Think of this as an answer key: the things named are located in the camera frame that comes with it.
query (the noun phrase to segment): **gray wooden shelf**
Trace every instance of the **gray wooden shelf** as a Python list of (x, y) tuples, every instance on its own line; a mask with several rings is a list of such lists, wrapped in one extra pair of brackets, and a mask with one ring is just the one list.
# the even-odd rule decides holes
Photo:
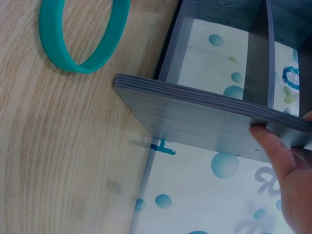
[[(310, 9), (312, 0), (181, 0), (155, 79), (117, 75), (114, 88), (154, 137), (268, 161), (248, 132), (262, 124), (289, 147), (312, 150), (312, 123), (272, 109), (278, 41), (298, 50), (299, 115), (312, 110)], [(243, 100), (177, 84), (194, 19), (249, 32)]]

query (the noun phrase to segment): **white backdrop with blue bubbles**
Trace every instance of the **white backdrop with blue bubbles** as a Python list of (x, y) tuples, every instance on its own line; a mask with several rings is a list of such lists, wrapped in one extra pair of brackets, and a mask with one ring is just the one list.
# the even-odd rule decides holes
[(155, 146), (131, 234), (293, 234), (269, 163), (164, 140)]
[[(242, 99), (247, 45), (195, 19), (178, 84)], [(274, 108), (297, 115), (297, 51), (276, 42), (275, 58)], [(271, 164), (156, 139), (150, 154), (131, 234), (293, 234)]]
[[(195, 19), (178, 84), (243, 99), (247, 50), (248, 32)], [(274, 93), (274, 109), (299, 114), (298, 53), (278, 42)]]

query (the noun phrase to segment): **wooden table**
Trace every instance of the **wooden table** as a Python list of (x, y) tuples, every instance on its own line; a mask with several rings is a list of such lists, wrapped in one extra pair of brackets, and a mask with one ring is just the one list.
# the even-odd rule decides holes
[[(122, 40), (99, 71), (56, 68), (38, 33), (39, 0), (0, 1), (0, 234), (126, 234), (151, 137), (112, 89), (151, 78), (177, 0), (133, 0)], [(110, 0), (68, 0), (76, 61), (97, 46)]]

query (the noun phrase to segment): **shelf board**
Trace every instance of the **shelf board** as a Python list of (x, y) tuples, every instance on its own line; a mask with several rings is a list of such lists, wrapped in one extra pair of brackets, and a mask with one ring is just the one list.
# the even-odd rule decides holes
[(311, 122), (265, 106), (127, 75), (117, 75), (114, 88), (154, 137), (268, 162), (248, 132), (262, 124), (287, 146), (312, 150)]

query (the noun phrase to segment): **teal silicone wristband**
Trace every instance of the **teal silicone wristband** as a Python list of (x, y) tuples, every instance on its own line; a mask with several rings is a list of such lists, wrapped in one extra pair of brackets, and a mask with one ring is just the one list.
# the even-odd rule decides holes
[(102, 67), (115, 51), (126, 25), (130, 0), (113, 0), (111, 17), (104, 36), (93, 54), (81, 65), (68, 53), (62, 32), (65, 0), (42, 0), (39, 33), (48, 58), (68, 72), (91, 73)]

